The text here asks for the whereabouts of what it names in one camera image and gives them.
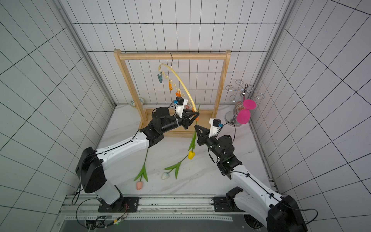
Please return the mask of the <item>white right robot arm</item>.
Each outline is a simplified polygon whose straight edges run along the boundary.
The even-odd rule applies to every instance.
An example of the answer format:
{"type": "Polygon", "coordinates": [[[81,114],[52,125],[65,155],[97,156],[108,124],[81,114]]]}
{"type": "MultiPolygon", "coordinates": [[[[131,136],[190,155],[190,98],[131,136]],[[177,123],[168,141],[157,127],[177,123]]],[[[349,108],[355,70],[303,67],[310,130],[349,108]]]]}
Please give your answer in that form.
{"type": "Polygon", "coordinates": [[[230,135],[215,138],[210,129],[195,126],[197,143],[206,145],[217,156],[217,167],[223,176],[237,183],[229,191],[232,206],[251,215],[269,232],[306,232],[307,225],[297,202],[289,195],[283,196],[255,178],[234,154],[230,135]]]}

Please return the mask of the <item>yellow tulip flower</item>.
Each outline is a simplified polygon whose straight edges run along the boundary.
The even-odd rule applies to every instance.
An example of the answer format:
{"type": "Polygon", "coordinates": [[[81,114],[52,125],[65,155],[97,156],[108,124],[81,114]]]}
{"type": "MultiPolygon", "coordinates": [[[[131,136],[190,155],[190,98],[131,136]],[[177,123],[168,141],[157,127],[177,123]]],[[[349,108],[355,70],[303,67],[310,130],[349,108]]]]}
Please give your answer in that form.
{"type": "Polygon", "coordinates": [[[192,137],[189,149],[188,149],[188,159],[189,160],[193,159],[194,156],[195,156],[195,152],[193,150],[196,146],[196,137],[197,137],[197,133],[196,133],[196,131],[194,131],[194,134],[193,134],[193,137],[192,137]]]}

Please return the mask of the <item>white tulip flower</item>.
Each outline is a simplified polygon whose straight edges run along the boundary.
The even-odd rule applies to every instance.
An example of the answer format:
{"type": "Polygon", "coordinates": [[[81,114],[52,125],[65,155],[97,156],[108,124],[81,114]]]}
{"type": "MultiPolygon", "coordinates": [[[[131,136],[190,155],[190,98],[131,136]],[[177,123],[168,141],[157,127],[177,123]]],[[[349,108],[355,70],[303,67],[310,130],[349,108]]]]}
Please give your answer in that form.
{"type": "Polygon", "coordinates": [[[181,164],[187,158],[188,158],[188,156],[185,156],[178,163],[176,163],[176,164],[174,164],[172,166],[169,166],[169,167],[164,168],[165,172],[162,174],[161,179],[162,180],[168,179],[170,177],[170,173],[172,171],[174,171],[175,178],[177,179],[178,178],[178,174],[179,174],[179,170],[180,170],[180,167],[181,167],[181,164]]]}

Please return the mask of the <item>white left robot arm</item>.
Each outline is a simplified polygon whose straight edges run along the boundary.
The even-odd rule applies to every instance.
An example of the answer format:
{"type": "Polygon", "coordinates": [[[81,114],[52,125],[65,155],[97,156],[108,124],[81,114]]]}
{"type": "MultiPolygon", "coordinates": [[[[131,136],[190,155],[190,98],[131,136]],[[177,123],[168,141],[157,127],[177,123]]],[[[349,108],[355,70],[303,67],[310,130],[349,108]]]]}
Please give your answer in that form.
{"type": "Polygon", "coordinates": [[[129,167],[124,159],[156,145],[168,131],[178,127],[188,129],[199,114],[178,106],[175,115],[171,115],[169,108],[159,107],[152,113],[148,125],[133,136],[105,148],[83,150],[75,172],[85,193],[96,194],[108,205],[116,203],[121,197],[115,186],[118,175],[129,167]]]}

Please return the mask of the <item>pink tulip flower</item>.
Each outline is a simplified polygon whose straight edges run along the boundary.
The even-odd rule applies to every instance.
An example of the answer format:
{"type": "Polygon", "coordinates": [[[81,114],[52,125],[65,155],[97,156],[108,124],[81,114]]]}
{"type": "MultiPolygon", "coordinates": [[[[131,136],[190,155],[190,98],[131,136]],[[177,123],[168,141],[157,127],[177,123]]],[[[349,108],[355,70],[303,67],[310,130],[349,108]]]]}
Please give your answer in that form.
{"type": "Polygon", "coordinates": [[[136,183],[136,189],[137,190],[141,190],[143,188],[143,186],[144,186],[143,179],[146,182],[148,182],[148,175],[147,175],[147,170],[146,170],[146,161],[147,161],[147,158],[148,158],[148,152],[149,152],[149,149],[147,149],[147,151],[146,151],[146,156],[145,156],[145,160],[144,160],[142,169],[139,172],[139,174],[136,176],[136,178],[134,179],[134,182],[136,183]]]}

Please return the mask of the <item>yellow wavy clothes hanger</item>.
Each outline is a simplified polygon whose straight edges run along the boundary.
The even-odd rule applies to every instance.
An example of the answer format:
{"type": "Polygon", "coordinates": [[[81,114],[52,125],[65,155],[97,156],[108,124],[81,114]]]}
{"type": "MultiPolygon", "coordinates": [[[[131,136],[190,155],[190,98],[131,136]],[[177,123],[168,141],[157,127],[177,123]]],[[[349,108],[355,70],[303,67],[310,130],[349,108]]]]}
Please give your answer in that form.
{"type": "MultiPolygon", "coordinates": [[[[190,105],[192,106],[192,110],[193,110],[194,112],[196,112],[197,109],[196,109],[195,102],[194,102],[194,100],[193,100],[193,98],[192,98],[190,92],[188,91],[187,87],[185,86],[184,82],[182,81],[182,79],[180,78],[180,76],[178,75],[178,73],[173,69],[172,64],[169,66],[169,65],[167,65],[167,64],[165,64],[165,63],[161,63],[161,64],[158,66],[159,74],[162,74],[163,78],[165,77],[165,79],[166,79],[166,80],[168,81],[168,83],[169,83],[169,81],[172,81],[172,79],[169,78],[169,76],[168,76],[168,75],[167,75],[167,74],[166,74],[166,73],[161,69],[162,67],[167,68],[169,71],[171,71],[171,72],[173,73],[173,75],[174,75],[174,76],[176,77],[176,79],[178,80],[180,86],[183,88],[184,92],[185,92],[186,95],[188,96],[188,100],[190,101],[190,105]]],[[[182,97],[184,97],[185,94],[182,93],[181,88],[178,87],[178,86],[176,85],[176,83],[174,83],[173,81],[172,81],[172,83],[173,83],[173,88],[175,88],[176,90],[180,90],[182,97]]]]}

